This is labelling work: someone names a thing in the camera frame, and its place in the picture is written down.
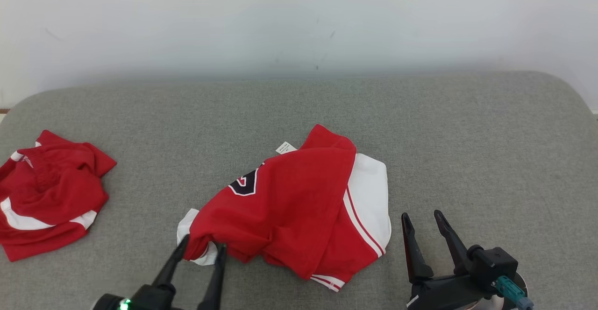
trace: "teal connector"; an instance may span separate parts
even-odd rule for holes
[[[496,289],[507,299],[517,305],[519,310],[534,310],[534,303],[529,298],[525,297],[525,292],[521,290],[506,276],[501,276],[496,280]]]

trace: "white care label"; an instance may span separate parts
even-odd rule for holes
[[[294,152],[295,147],[291,146],[291,144],[289,142],[284,142],[280,147],[278,147],[278,149],[276,149],[276,152],[279,154],[286,154],[286,153],[290,153],[290,152]]]

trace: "red and white jersey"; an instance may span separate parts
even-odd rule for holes
[[[87,234],[107,201],[101,176],[116,165],[89,143],[43,131],[0,167],[0,244],[10,261],[56,250]]]
[[[297,151],[272,157],[179,223],[185,259],[210,265],[212,241],[248,262],[256,255],[339,291],[391,237],[386,166],[321,125]]]

